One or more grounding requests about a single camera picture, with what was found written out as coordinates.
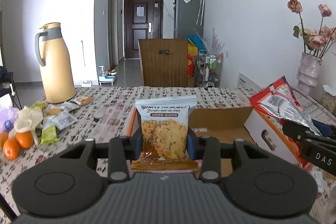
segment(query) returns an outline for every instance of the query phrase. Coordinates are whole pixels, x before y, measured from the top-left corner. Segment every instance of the gray ribbed surface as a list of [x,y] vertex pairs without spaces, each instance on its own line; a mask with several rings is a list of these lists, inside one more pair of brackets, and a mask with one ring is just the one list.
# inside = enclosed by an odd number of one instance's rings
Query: gray ribbed surface
[[316,222],[308,216],[291,220],[266,220],[250,216],[232,206],[218,186],[201,183],[192,174],[136,174],[129,182],[110,185],[97,204],[79,215],[55,220],[22,215],[14,221],[14,224],[24,223],[313,224]]

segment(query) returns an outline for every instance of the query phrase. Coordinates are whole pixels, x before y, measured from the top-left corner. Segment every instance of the barcode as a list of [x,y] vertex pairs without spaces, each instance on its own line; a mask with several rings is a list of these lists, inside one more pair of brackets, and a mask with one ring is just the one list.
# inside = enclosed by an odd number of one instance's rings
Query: barcode
[[285,102],[285,99],[284,98],[281,98],[279,96],[272,96],[268,102],[271,104],[271,105],[274,105],[274,106],[277,106],[277,107],[281,107],[283,105],[283,103]]

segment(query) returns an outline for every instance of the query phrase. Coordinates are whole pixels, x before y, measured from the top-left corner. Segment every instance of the table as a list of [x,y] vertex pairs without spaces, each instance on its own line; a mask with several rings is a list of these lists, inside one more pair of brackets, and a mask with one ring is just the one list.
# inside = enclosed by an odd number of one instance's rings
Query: table
[[[255,93],[254,90],[225,88],[151,88],[147,86],[77,88],[78,96],[93,96],[94,102],[74,113],[78,122],[59,133],[59,142],[24,150],[19,158],[12,161],[0,153],[0,193],[18,214],[11,195],[11,184],[20,173],[86,138],[95,138],[97,143],[102,143],[108,142],[115,136],[125,135],[134,103],[138,99],[196,95],[197,108],[237,108],[250,106],[249,98]],[[336,118],[332,118],[333,116],[312,98],[305,98],[296,91],[294,94],[312,118],[336,124]],[[93,119],[97,112],[103,113],[99,122]],[[97,172],[101,176],[107,176],[107,160],[98,161]],[[9,223],[2,212],[0,212],[0,223]]]

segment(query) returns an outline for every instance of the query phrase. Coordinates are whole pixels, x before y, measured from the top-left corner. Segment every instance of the blue round object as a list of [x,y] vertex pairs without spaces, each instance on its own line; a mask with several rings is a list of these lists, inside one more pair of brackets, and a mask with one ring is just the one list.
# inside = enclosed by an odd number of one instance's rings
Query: blue round object
[[13,123],[10,120],[7,120],[3,123],[3,130],[5,132],[9,132],[13,129]]

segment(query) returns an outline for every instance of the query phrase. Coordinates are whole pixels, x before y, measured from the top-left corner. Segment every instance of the tangerine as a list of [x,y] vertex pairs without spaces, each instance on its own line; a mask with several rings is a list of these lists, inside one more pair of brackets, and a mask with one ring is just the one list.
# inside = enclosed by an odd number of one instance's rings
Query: tangerine
[[2,132],[0,134],[0,148],[2,149],[3,148],[3,145],[5,143],[5,141],[8,140],[8,132]]
[[14,160],[19,156],[20,146],[16,139],[8,139],[5,141],[2,151],[7,158]]
[[30,131],[17,132],[15,134],[15,139],[17,140],[19,145],[24,149],[28,149],[34,143],[33,135]]

